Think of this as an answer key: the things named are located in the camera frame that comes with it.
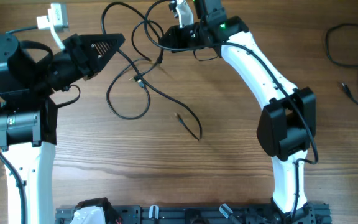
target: black metal base plate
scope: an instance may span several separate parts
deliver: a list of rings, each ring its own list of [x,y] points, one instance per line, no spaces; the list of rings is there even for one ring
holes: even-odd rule
[[[330,224],[331,212],[327,204],[307,205],[308,211],[296,224]],[[233,224],[226,219],[219,207],[160,207],[158,220],[149,219],[149,207],[140,206],[113,206],[120,214],[122,224],[186,224],[185,212],[188,209],[197,209],[203,218],[210,224]],[[285,223],[279,214],[274,213],[271,204],[247,205],[245,207],[231,207],[234,216],[243,224],[273,224]],[[72,209],[56,209],[55,224],[69,224],[73,218]]]

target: wooden table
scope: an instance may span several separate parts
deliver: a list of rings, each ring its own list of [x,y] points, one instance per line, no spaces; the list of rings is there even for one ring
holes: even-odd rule
[[[346,82],[357,94],[356,70],[339,68],[324,53],[325,31],[342,22],[358,23],[358,1],[223,1],[230,16],[250,27],[269,60],[299,88],[309,86],[317,97],[320,163],[306,165],[305,191],[310,201],[331,205],[334,223],[358,223],[358,106],[338,88]],[[100,15],[107,3],[68,4],[71,33],[100,34]],[[133,2],[146,12],[151,2]],[[0,33],[35,24],[48,4],[0,5]],[[164,30],[177,23],[166,5],[151,19]],[[108,32],[122,32],[122,50],[135,59],[130,34],[140,22],[123,7],[106,16]],[[48,31],[17,34],[58,52]],[[156,58],[156,49],[142,29],[135,41]],[[333,57],[358,62],[358,30],[333,34]],[[43,53],[31,51],[35,58]],[[210,50],[199,53],[213,56]],[[159,90],[186,103],[200,118],[204,139],[195,141],[175,119],[180,113],[191,129],[196,122],[182,107],[151,92],[150,111],[140,120],[124,121],[110,112],[104,99],[109,83],[127,65],[115,55],[96,78],[76,82],[80,100],[59,110],[57,154],[53,168],[56,207],[107,197],[114,205],[219,205],[268,203],[273,192],[272,163],[256,138],[260,108],[240,76],[223,60],[196,61],[191,52],[166,53],[160,68],[146,77]],[[139,65],[145,70],[148,63]],[[140,113],[145,95],[129,81],[128,72],[111,97],[125,115]],[[56,93],[63,102],[77,92]],[[7,188],[0,162],[0,223],[7,222]]]

